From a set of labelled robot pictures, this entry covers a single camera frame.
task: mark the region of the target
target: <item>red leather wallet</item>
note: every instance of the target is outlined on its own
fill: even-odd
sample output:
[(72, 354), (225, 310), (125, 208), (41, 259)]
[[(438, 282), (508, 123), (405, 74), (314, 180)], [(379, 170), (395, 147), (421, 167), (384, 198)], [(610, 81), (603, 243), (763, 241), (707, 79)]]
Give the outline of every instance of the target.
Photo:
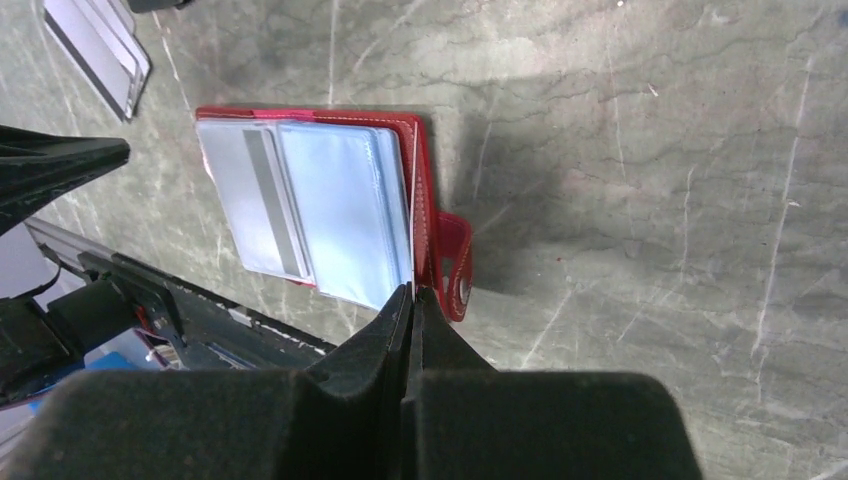
[[(413, 206), (413, 251), (415, 281), (432, 287), (447, 316), (461, 322), (471, 289), (471, 225), (456, 215), (437, 210), (433, 193), (427, 131), (418, 115), (399, 112), (357, 110), (313, 110), (297, 108), (247, 108), (203, 106), (195, 117), (291, 119), (336, 125), (390, 128), (398, 136), (407, 195)], [(451, 263), (447, 285), (443, 261)]]

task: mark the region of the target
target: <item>blue object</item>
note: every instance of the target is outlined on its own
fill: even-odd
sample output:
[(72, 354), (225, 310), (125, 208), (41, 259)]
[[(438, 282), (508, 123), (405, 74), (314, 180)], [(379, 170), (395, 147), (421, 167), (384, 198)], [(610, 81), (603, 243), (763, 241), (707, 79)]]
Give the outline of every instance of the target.
[[(97, 360), (91, 362), (85, 368), (88, 369), (88, 370), (138, 370), (138, 367), (136, 367), (132, 363), (128, 362), (127, 359), (124, 358), (123, 355), (121, 355), (118, 352), (108, 353), (108, 354), (98, 358)], [(53, 389), (53, 387), (55, 387), (55, 385), (47, 387), (47, 388), (45, 388), (44, 390), (42, 390), (41, 392), (38, 392), (38, 393), (49, 392), (50, 390)], [(38, 407), (41, 406), (41, 402), (43, 402), (43, 401), (44, 401), (43, 399), (39, 399), (39, 400), (35, 400), (33, 402), (30, 402), (29, 408), (31, 408), (33, 412), (37, 412)]]
[(412, 280), (396, 134), (303, 122), (278, 133), (316, 288), (380, 309)]

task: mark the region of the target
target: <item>wallet strap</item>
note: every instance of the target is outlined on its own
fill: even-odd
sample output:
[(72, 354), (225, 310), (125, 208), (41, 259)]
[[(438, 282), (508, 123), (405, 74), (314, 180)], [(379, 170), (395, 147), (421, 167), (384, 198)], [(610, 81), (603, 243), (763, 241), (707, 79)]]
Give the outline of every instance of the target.
[[(333, 123), (342, 125), (382, 124), (399, 133), (401, 158), (407, 189), (415, 182), (413, 205), (413, 250), (416, 282), (433, 287), (448, 317), (461, 322), (465, 316), (468, 294), (471, 289), (471, 226), (463, 218), (436, 210), (433, 180), (428, 152), (427, 132), (419, 117), (398, 112), (363, 112), (356, 110), (275, 109), (249, 107), (203, 106), (195, 116), (202, 118), (244, 118), (303, 122)], [(418, 144), (413, 144), (415, 131)], [(412, 178), (412, 162), (416, 162)], [(442, 277), (442, 262), (451, 263), (447, 285)]]

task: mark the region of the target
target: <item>black stripe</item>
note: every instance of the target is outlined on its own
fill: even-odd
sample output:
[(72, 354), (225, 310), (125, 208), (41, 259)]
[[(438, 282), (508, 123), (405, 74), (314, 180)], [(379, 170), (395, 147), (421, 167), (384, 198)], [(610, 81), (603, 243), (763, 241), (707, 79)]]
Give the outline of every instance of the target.
[(56, 23), (56, 20), (53, 19), (53, 16), (50, 15), (50, 12), (48, 12), (47, 10), (44, 10), (44, 21), (47, 23), (47, 26), (50, 27), (50, 30), (52, 30), (53, 33), (56, 35), (56, 38), (58, 38), (62, 45), (68, 50), (68, 53), (71, 55), (71, 58), (73, 58), (77, 65), (79, 65), (83, 73), (85, 73), (85, 76), (88, 77), (89, 80), (91, 80), (91, 84), (94, 85), (94, 88), (95, 90), (97, 90), (97, 93), (99, 93), (100, 96), (103, 97), (104, 100), (106, 100), (106, 103), (109, 105), (112, 111), (115, 112), (115, 115), (117, 115), (118, 118), (120, 118), (122, 121), (126, 122), (127, 116), (121, 106), (118, 105), (118, 102), (117, 100), (115, 100), (115, 97), (113, 97), (112, 94), (109, 93), (109, 90), (106, 88), (105, 85), (103, 85), (103, 82), (100, 81), (100, 78), (98, 78), (97, 75), (94, 74), (94, 71), (88, 65), (88, 62), (85, 61), (85, 58), (83, 58), (83, 56), (80, 54), (79, 50), (77, 50), (77, 48), (74, 46), (74, 44), (71, 43), (71, 41), (65, 35), (65, 32), (62, 31), (62, 29), (59, 27), (59, 24)]

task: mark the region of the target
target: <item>gray marble tabletop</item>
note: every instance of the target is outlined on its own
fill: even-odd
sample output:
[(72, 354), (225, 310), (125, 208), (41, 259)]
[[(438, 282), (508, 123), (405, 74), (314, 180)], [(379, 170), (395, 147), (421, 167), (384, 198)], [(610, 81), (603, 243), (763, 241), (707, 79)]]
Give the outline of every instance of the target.
[(133, 148), (40, 217), (341, 342), (373, 312), (241, 267), (193, 109), (421, 112), (489, 361), (656, 376), (707, 478), (848, 478), (848, 4), (199, 0), (136, 16), (127, 125), (38, 8), (0, 5), (0, 122)]

